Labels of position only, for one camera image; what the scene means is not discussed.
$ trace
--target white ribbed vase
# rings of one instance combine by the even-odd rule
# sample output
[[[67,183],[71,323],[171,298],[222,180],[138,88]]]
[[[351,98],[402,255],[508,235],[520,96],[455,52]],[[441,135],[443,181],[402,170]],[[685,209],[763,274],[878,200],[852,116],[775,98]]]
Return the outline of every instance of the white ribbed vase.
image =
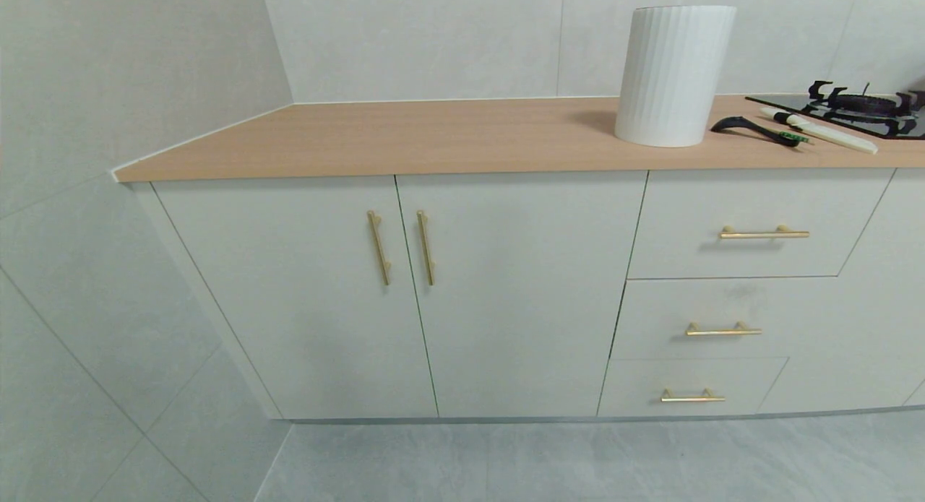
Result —
[[[614,133],[651,147],[703,141],[736,8],[648,7],[633,12]]]

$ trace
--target cabinet handle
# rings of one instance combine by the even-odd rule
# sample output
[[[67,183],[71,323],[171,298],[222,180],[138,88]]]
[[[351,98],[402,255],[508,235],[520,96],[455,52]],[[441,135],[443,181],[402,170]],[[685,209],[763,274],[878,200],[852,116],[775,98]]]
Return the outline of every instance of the cabinet handle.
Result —
[[[372,209],[366,212],[366,216],[369,218],[369,229],[373,232],[373,242],[376,242],[376,255],[379,257],[379,267],[382,269],[382,281],[388,285],[392,262],[386,260],[386,253],[382,250],[382,238],[379,237],[379,223],[382,222],[382,217],[376,215]]]
[[[724,225],[723,231],[720,231],[720,238],[723,240],[730,238],[809,238],[809,231],[793,231],[785,225],[779,225],[775,231],[740,233],[734,230],[733,226]]]
[[[726,401],[726,398],[717,396],[710,388],[704,388],[702,396],[694,397],[675,397],[668,388],[665,388],[665,391],[661,393],[661,402],[663,403],[718,403],[723,401]]]
[[[430,245],[427,244],[427,215],[423,214],[423,210],[417,210],[417,225],[421,229],[421,248],[423,248],[423,262],[427,267],[427,282],[430,285],[434,284],[434,261],[430,259]]]
[[[691,321],[690,325],[687,325],[687,330],[684,331],[685,335],[758,335],[761,334],[761,329],[750,329],[749,325],[744,324],[742,321],[736,322],[736,327],[731,329],[707,329],[703,330],[700,328],[700,325],[695,324]]]

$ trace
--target wooden countertop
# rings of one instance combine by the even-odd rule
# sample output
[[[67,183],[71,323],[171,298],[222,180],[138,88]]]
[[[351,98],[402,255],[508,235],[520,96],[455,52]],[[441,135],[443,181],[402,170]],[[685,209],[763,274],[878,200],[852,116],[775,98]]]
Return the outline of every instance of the wooden countertop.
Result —
[[[683,149],[614,136],[617,98],[292,105],[114,170],[119,182],[391,173],[704,168],[925,167],[925,141],[870,139],[877,155],[814,140],[789,149],[757,134],[707,132]],[[759,118],[759,103],[717,96],[710,124]]]

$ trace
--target drawer handle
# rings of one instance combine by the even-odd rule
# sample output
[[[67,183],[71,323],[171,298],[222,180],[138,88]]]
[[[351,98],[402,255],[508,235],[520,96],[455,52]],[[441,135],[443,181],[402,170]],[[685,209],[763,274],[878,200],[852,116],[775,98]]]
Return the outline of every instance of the drawer handle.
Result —
[[[434,261],[430,259],[430,245],[427,244],[427,215],[423,214],[423,210],[417,210],[417,225],[421,229],[421,246],[423,249],[423,262],[427,268],[427,282],[430,285],[434,284]]]
[[[733,226],[724,225],[723,231],[720,231],[720,238],[728,240],[731,238],[809,238],[809,231],[793,231],[785,225],[777,226],[775,231],[763,233],[741,233],[733,229]]]
[[[373,231],[373,242],[376,243],[376,256],[379,257],[379,268],[382,269],[382,281],[388,285],[389,269],[392,263],[386,260],[386,252],[382,250],[382,238],[379,237],[379,223],[382,222],[382,217],[376,215],[372,209],[366,212],[366,216],[369,218],[369,228]]]
[[[695,324],[691,321],[690,325],[687,325],[687,330],[684,331],[685,335],[758,335],[761,334],[761,329],[750,329],[749,325],[744,324],[742,321],[736,322],[736,327],[731,329],[701,329],[700,325]]]
[[[726,401],[726,398],[717,396],[710,388],[704,388],[701,396],[694,397],[675,397],[668,388],[665,388],[665,391],[661,393],[661,402],[663,403],[720,403],[723,401]]]

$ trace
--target base cabinet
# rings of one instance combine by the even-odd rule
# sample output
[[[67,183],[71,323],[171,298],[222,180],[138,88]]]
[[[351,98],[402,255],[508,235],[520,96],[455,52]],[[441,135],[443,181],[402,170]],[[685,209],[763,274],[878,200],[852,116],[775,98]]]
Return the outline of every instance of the base cabinet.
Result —
[[[308,420],[925,404],[923,183],[710,170],[153,186],[239,364]]]
[[[283,417],[436,417],[392,176],[155,189]]]
[[[644,182],[399,176],[440,416],[595,415]]]
[[[786,358],[748,360],[614,360],[601,396],[601,417],[754,413]]]

